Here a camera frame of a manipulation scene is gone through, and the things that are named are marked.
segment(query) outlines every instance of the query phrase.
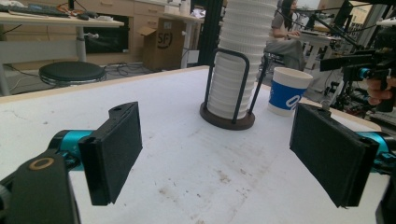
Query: blue and white cup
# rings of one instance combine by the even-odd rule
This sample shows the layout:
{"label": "blue and white cup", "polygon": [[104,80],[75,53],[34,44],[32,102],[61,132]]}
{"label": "blue and white cup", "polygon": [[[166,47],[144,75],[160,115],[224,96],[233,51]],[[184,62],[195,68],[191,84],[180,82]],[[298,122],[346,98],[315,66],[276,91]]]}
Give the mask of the blue and white cup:
{"label": "blue and white cup", "polygon": [[311,80],[312,76],[305,72],[286,67],[276,67],[268,110],[281,116],[291,116]]}

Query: round stool seat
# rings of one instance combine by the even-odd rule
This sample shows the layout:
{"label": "round stool seat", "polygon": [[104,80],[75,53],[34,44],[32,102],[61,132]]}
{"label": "round stool seat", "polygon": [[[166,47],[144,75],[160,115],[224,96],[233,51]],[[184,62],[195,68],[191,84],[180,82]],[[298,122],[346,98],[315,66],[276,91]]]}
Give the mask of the round stool seat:
{"label": "round stool seat", "polygon": [[73,86],[106,79],[105,69],[84,62],[59,62],[42,66],[38,74],[43,82],[56,86]]}

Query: white paper cup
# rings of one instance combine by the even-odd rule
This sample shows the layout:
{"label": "white paper cup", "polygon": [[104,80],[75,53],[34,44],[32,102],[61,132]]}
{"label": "white paper cup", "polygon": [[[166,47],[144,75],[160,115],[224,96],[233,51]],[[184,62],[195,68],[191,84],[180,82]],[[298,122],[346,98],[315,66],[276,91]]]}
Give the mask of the white paper cup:
{"label": "white paper cup", "polygon": [[308,88],[312,76],[286,67],[276,67],[271,86],[268,110],[291,116]]}

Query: person's hand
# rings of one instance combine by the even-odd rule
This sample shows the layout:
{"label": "person's hand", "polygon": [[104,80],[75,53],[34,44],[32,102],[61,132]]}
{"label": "person's hand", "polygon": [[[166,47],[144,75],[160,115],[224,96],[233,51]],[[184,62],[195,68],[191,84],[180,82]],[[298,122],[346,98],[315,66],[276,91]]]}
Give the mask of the person's hand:
{"label": "person's hand", "polygon": [[288,32],[288,35],[297,35],[297,36],[300,36],[300,31],[290,31],[290,32]]}
{"label": "person's hand", "polygon": [[385,90],[381,91],[381,80],[379,79],[367,79],[367,92],[370,95],[369,104],[379,105],[382,100],[388,100],[392,98],[392,92],[390,88],[396,87],[396,77],[387,79],[388,86]]}

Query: cardboard box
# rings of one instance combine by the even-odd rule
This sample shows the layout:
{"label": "cardboard box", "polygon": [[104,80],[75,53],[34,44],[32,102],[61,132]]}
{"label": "cardboard box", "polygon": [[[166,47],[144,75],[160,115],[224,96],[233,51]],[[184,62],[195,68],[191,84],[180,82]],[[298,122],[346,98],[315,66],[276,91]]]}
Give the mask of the cardboard box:
{"label": "cardboard box", "polygon": [[144,36],[143,65],[153,71],[180,68],[185,30],[183,21],[164,18],[157,29],[141,27],[137,32]]}

